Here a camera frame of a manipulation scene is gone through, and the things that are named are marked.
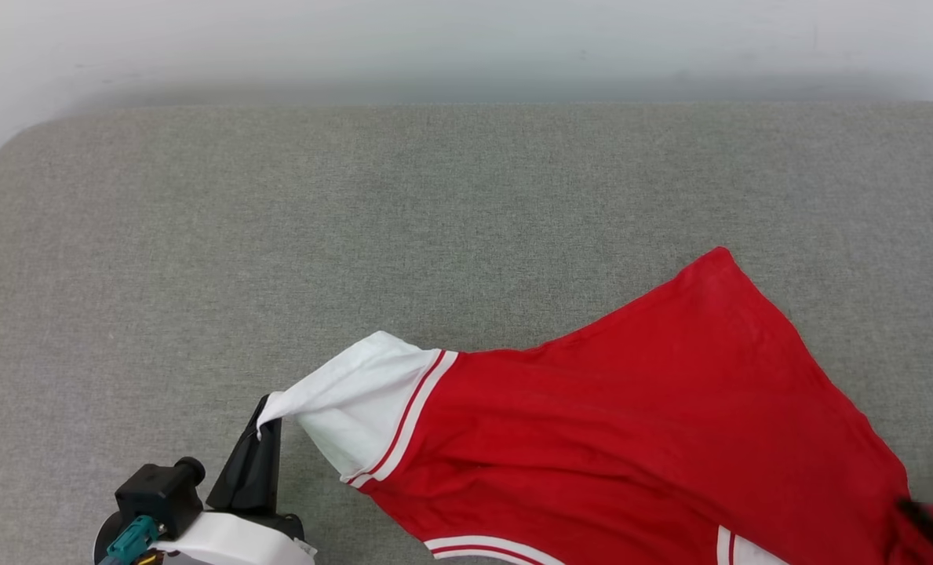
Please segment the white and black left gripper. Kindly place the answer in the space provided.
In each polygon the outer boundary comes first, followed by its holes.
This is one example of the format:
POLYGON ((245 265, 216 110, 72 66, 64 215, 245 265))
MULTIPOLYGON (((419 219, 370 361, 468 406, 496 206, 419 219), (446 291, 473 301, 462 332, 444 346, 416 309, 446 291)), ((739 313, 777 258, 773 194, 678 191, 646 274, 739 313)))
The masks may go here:
POLYGON ((183 535, 151 545, 162 565, 316 565, 315 548, 226 512, 277 513, 281 419, 259 426, 268 397, 258 401, 201 512, 183 535))

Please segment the red and white garment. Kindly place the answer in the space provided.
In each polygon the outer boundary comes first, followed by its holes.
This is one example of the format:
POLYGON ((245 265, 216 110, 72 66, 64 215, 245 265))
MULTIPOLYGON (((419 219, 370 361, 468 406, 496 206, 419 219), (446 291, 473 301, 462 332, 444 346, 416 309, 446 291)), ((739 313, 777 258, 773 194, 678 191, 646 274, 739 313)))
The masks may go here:
POLYGON ((903 463, 723 247, 532 349, 379 330, 286 416, 438 560, 933 565, 903 463))

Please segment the grey fabric sofa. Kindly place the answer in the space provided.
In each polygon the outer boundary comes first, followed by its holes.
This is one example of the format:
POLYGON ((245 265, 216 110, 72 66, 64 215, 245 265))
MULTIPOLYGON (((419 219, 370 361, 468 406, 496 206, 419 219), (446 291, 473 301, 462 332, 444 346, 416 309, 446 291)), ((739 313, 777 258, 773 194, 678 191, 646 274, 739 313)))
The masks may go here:
POLYGON ((0 565, 92 565, 373 330, 528 348, 715 246, 933 501, 933 103, 132 108, 0 150, 0 565))

